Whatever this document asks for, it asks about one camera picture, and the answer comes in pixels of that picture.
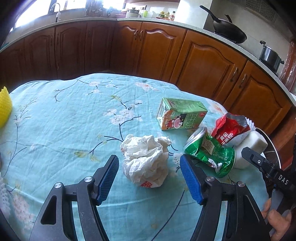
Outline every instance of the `yellow object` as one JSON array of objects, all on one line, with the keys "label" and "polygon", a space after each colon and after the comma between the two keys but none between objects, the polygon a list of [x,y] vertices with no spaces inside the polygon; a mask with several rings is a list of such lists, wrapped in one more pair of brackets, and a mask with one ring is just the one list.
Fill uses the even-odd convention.
[{"label": "yellow object", "polygon": [[4,124],[7,122],[11,111],[12,101],[6,87],[4,87],[0,91],[0,128],[3,127]]}]

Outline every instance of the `cooking pot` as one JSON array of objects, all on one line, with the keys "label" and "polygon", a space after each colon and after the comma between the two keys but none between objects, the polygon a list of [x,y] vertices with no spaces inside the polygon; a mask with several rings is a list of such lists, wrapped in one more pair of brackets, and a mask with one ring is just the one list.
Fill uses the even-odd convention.
[{"label": "cooking pot", "polygon": [[203,10],[207,11],[211,15],[211,17],[213,19],[213,26],[214,26],[215,32],[234,41],[237,44],[241,44],[244,41],[246,41],[246,39],[247,39],[246,34],[238,26],[236,26],[232,23],[232,21],[228,15],[225,15],[225,16],[228,18],[229,22],[224,19],[217,18],[206,7],[204,7],[202,5],[200,5],[200,7]]},{"label": "cooking pot", "polygon": [[263,49],[259,60],[272,72],[276,73],[279,68],[279,64],[284,64],[284,61],[281,60],[280,56],[270,47],[265,46],[266,42],[260,41],[260,43],[263,44]]},{"label": "cooking pot", "polygon": [[139,14],[139,10],[136,10],[135,7],[127,10],[126,18],[139,18],[139,17],[141,17],[141,15]]}]

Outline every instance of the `pan handle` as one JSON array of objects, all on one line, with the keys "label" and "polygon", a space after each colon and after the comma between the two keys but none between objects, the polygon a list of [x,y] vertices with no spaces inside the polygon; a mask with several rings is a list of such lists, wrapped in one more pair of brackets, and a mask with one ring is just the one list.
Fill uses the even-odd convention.
[{"label": "pan handle", "polygon": [[230,16],[229,16],[228,14],[225,14],[225,16],[227,17],[228,21],[229,21],[230,23],[232,23],[232,20],[231,20]]},{"label": "pan handle", "polygon": [[200,5],[200,7],[203,9],[203,10],[205,10],[205,11],[207,11],[208,13],[209,13],[209,15],[211,15],[211,17],[212,17],[212,19],[215,21],[215,22],[217,22],[217,23],[220,23],[221,22],[221,20],[219,19],[219,18],[217,18],[209,9],[207,9],[205,6],[202,6],[202,5]]}]

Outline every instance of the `black wok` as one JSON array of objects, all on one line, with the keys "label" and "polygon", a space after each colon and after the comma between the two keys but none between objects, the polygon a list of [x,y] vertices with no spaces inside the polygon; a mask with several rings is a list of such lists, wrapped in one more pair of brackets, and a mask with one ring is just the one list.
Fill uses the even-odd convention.
[{"label": "black wok", "polygon": [[206,10],[213,19],[213,26],[215,29],[215,32],[218,34],[223,35],[224,37],[236,42],[237,44],[241,44],[244,41],[246,41],[247,36],[246,34],[236,25],[234,25],[228,15],[226,17],[228,18],[229,22],[217,18],[209,9],[206,7],[200,5],[200,7],[204,10]]}]

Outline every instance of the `cartoon character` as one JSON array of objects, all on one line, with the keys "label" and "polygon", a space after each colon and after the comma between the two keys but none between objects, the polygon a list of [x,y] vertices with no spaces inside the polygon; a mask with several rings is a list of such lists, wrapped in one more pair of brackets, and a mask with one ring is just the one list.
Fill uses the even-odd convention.
[{"label": "cartoon character", "polygon": [[178,129],[180,128],[182,125],[183,125],[183,120],[181,115],[177,116],[176,119],[171,119],[169,120],[165,127],[168,128],[168,129],[171,129],[171,128],[175,128],[175,129]]}]

